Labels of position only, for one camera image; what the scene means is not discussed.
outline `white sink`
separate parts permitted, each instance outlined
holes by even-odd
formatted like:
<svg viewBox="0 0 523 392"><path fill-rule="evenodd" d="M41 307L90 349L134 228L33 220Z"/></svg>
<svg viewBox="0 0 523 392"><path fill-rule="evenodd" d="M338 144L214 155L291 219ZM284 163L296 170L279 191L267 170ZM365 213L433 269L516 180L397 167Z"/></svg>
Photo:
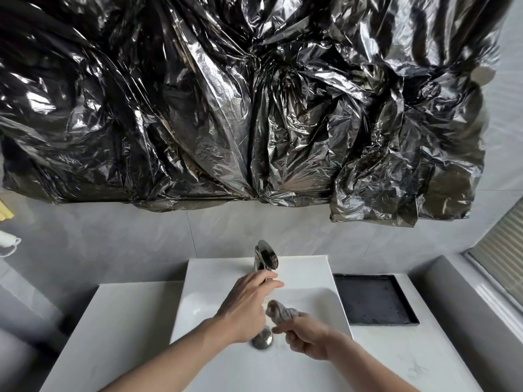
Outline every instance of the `white sink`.
<svg viewBox="0 0 523 392"><path fill-rule="evenodd" d="M352 336L326 256L278 257L276 272L285 287L268 298ZM254 258L189 261L171 342L213 316L234 282L252 271ZM267 324L272 326L267 317ZM250 344L233 344L222 351L186 389L195 391L346 392L348 386L329 362L292 352L284 335L258 351Z"/></svg>

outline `window blind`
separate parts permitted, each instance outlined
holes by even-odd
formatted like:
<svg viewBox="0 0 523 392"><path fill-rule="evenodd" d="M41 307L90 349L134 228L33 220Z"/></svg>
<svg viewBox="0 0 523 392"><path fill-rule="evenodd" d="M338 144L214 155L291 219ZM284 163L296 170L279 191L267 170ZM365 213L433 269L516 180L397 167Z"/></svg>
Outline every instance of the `window blind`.
<svg viewBox="0 0 523 392"><path fill-rule="evenodd" d="M469 254L523 307L523 198Z"/></svg>

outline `crumpled plastic sheet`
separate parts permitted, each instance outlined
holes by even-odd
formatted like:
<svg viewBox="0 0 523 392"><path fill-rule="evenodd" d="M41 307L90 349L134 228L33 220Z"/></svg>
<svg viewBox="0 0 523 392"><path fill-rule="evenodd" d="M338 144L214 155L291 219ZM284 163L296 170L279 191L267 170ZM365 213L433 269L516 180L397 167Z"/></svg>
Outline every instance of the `crumpled plastic sheet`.
<svg viewBox="0 0 523 392"><path fill-rule="evenodd" d="M468 217L512 0L0 0L4 187Z"/></svg>

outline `person's left hand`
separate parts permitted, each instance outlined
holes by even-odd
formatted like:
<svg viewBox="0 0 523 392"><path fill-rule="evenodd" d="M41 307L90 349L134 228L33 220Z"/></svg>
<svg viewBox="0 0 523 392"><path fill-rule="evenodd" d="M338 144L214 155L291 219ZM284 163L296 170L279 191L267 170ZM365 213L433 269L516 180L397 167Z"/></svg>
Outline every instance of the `person's left hand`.
<svg viewBox="0 0 523 392"><path fill-rule="evenodd" d="M284 285L273 279L276 277L276 272L262 270L237 280L214 316L223 323L229 343L248 342L264 328L263 300L271 291Z"/></svg>

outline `yellow object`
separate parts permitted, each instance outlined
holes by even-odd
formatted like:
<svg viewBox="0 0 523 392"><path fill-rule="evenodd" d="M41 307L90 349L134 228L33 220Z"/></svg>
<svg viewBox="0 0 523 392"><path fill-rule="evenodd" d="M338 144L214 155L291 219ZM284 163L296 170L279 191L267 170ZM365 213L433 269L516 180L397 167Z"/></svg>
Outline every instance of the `yellow object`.
<svg viewBox="0 0 523 392"><path fill-rule="evenodd" d="M0 221L4 221L7 218L13 218L15 215L0 201Z"/></svg>

